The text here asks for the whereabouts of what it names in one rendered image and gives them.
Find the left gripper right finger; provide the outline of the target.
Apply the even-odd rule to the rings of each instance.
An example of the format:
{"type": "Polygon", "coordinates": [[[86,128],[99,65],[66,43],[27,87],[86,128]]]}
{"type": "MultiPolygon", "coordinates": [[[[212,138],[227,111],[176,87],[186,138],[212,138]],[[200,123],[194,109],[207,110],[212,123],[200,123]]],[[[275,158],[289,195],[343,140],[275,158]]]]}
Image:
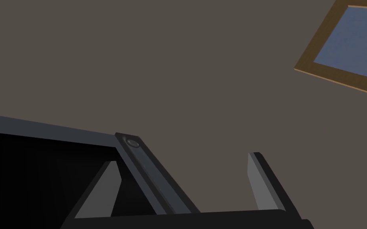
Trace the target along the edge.
{"type": "Polygon", "coordinates": [[[293,219],[302,219],[262,153],[248,154],[247,175],[258,210],[283,210],[293,219]]]}

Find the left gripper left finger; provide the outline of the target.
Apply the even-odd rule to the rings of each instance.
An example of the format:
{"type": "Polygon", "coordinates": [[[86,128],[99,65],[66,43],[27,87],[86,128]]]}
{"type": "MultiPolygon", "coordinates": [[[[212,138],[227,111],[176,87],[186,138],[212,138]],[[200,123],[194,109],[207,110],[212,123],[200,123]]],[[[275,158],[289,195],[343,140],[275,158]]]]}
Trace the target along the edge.
{"type": "Polygon", "coordinates": [[[110,217],[122,182],[116,161],[106,161],[67,219],[110,217]]]}

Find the wooden framed window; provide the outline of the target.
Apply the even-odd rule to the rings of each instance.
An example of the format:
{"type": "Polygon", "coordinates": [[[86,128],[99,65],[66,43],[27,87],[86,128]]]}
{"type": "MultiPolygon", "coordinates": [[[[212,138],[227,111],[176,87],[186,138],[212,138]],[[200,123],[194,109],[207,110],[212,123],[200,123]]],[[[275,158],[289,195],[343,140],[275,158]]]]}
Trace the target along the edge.
{"type": "Polygon", "coordinates": [[[294,68],[367,93],[367,0],[335,0],[294,68]]]}

